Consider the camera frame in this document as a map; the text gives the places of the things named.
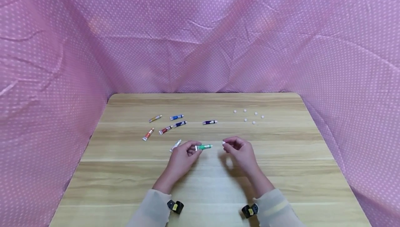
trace right hand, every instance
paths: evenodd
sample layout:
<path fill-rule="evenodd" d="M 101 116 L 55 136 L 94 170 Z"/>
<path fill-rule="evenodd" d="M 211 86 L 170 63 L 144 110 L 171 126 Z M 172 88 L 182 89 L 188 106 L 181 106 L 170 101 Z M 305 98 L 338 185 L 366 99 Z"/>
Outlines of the right hand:
<path fill-rule="evenodd" d="M 229 137 L 223 141 L 226 142 L 223 144 L 224 151 L 233 156 L 246 175 L 260 169 L 250 142 L 242 140 L 239 137 Z"/>

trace white sleeve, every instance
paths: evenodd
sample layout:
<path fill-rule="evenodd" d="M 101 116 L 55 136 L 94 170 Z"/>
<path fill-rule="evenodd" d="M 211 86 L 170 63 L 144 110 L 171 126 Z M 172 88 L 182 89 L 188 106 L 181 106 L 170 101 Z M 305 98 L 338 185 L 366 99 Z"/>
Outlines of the white sleeve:
<path fill-rule="evenodd" d="M 149 190 L 126 227 L 165 227 L 170 213 L 169 200 L 171 195 Z"/>
<path fill-rule="evenodd" d="M 305 227 L 280 190 L 274 189 L 253 201 L 258 206 L 260 227 Z"/>

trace finger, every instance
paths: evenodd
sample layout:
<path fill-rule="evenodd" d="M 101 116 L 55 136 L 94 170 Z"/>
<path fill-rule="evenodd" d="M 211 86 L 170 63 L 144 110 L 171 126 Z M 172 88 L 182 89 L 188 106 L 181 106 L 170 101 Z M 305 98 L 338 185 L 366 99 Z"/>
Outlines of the finger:
<path fill-rule="evenodd" d="M 195 151 L 192 156 L 190 156 L 190 158 L 193 159 L 193 162 L 195 162 L 199 158 L 199 156 L 202 152 L 203 152 L 203 150 L 198 150 L 198 151 Z"/>
<path fill-rule="evenodd" d="M 232 154 L 234 156 L 237 153 L 237 150 L 233 146 L 231 146 L 231 145 L 229 145 L 227 143 L 224 143 L 223 146 L 224 146 L 224 149 L 226 149 L 226 151 L 228 153 L 230 153 L 230 154 Z"/>
<path fill-rule="evenodd" d="M 226 143 L 237 143 L 239 145 L 243 145 L 246 142 L 246 140 L 243 140 L 238 136 L 224 138 L 223 141 Z"/>
<path fill-rule="evenodd" d="M 190 147 L 195 146 L 195 145 L 201 145 L 201 142 L 189 140 L 181 146 L 183 146 L 182 148 L 184 148 L 185 150 L 189 150 Z"/>

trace blue paint tube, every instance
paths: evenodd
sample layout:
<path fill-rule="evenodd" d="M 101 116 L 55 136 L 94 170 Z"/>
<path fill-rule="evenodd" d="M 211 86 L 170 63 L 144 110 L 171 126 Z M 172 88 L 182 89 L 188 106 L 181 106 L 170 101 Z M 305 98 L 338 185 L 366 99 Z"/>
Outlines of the blue paint tube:
<path fill-rule="evenodd" d="M 172 120 L 176 120 L 176 119 L 182 119 L 183 118 L 183 114 L 181 114 L 181 115 L 176 115 L 176 116 L 172 116 L 172 117 L 169 117 L 170 119 L 171 119 L 171 121 Z"/>

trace left hand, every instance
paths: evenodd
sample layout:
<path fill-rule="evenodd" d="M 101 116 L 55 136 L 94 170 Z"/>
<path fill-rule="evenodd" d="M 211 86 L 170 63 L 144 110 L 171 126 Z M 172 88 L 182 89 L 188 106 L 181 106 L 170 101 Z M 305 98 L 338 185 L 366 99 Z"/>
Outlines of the left hand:
<path fill-rule="evenodd" d="M 153 186 L 154 190 L 162 193 L 171 193 L 174 184 L 183 177 L 203 150 L 195 151 L 194 146 L 201 145 L 198 141 L 188 141 L 173 149 L 168 165 Z"/>

